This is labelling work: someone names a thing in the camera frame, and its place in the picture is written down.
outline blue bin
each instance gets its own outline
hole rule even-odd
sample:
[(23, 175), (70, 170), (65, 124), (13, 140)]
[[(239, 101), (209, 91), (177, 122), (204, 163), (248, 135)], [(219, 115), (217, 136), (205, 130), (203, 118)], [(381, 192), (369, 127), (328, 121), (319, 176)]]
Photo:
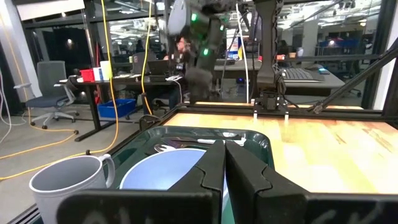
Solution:
[[(118, 109), (118, 118), (130, 114), (136, 108), (135, 99), (117, 99), (115, 102)], [(98, 105), (98, 112), (103, 118), (116, 118), (112, 101)]]

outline wooden tabletop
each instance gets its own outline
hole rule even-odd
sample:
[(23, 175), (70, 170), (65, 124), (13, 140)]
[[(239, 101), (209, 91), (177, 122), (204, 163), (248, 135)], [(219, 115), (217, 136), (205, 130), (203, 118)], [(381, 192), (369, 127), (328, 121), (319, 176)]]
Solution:
[(311, 192), (398, 194), (398, 131), (386, 123), (179, 113), (164, 125), (263, 133), (276, 171)]

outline white container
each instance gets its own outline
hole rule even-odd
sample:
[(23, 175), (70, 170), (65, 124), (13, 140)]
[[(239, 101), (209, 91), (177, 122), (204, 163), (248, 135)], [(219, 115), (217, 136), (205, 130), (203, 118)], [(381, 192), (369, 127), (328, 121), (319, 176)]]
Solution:
[(102, 76), (102, 69), (100, 67), (93, 68), (93, 71), (94, 71), (94, 79), (95, 79), (95, 81), (104, 80), (104, 77)]
[(109, 80), (112, 77), (112, 68), (110, 61), (102, 61), (101, 65), (102, 76), (104, 80)]

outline mug handle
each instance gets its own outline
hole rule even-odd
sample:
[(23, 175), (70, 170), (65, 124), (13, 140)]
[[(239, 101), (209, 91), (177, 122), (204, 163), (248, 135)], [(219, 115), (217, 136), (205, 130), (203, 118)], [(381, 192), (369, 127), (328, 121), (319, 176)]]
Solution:
[(116, 174), (116, 168), (114, 166), (114, 162), (112, 160), (111, 155), (109, 154), (104, 154), (103, 156), (99, 156), (99, 159), (101, 161), (106, 161), (108, 164), (108, 178), (106, 179), (106, 188), (109, 188), (114, 180), (114, 176)]

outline utensil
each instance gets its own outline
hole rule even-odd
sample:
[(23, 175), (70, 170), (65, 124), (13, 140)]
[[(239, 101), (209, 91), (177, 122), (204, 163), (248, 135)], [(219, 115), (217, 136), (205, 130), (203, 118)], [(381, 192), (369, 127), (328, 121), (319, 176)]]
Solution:
[(167, 145), (162, 145), (162, 144), (156, 144), (154, 148), (157, 152), (175, 150), (175, 148), (173, 146), (167, 146)]
[[(216, 140), (215, 139), (194, 139), (190, 137), (172, 137), (172, 138), (167, 138), (164, 139), (164, 142), (167, 144), (170, 144), (170, 141), (186, 141), (186, 142), (198, 142), (198, 143), (205, 143), (205, 144), (213, 144)], [(229, 141), (234, 141), (236, 144), (240, 146), (244, 146), (244, 143), (246, 142), (246, 138), (241, 138), (241, 140), (229, 140)]]

